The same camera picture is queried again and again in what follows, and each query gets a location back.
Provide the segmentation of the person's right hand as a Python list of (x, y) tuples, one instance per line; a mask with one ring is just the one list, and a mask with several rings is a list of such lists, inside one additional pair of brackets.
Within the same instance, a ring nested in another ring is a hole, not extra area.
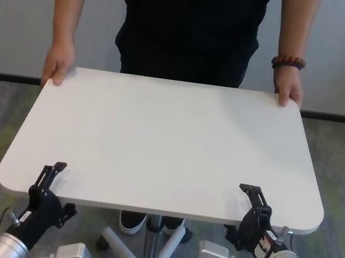
[(56, 39), (52, 42), (46, 55), (40, 85), (48, 80), (60, 86), (72, 68), (76, 55), (75, 43), (71, 38)]

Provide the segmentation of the person's left hand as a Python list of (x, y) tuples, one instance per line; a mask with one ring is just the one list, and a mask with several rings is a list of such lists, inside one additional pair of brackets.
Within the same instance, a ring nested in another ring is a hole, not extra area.
[(286, 107), (289, 101), (294, 101), (297, 106), (301, 107), (304, 92), (299, 69), (293, 66), (280, 66), (273, 73), (278, 104)]

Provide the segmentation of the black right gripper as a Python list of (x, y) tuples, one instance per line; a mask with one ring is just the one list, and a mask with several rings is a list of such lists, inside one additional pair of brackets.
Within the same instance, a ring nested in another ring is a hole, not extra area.
[(225, 238), (238, 250), (251, 252), (254, 258), (271, 258), (283, 250), (283, 243), (277, 242), (277, 234), (271, 228), (272, 209), (263, 192), (256, 185), (240, 184), (246, 193), (251, 208), (243, 217), (239, 228), (225, 225)]

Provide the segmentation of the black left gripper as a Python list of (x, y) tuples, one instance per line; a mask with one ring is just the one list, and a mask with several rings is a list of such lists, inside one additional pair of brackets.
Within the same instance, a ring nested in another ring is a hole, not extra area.
[(29, 188), (30, 202), (22, 216), (29, 214), (24, 220), (20, 218), (20, 225), (14, 229), (14, 236), (28, 250), (32, 250), (50, 227), (62, 228), (67, 220), (77, 214), (75, 204), (62, 205), (59, 198), (49, 190), (56, 175), (66, 167), (67, 163), (59, 161), (52, 166), (44, 166), (36, 182)]

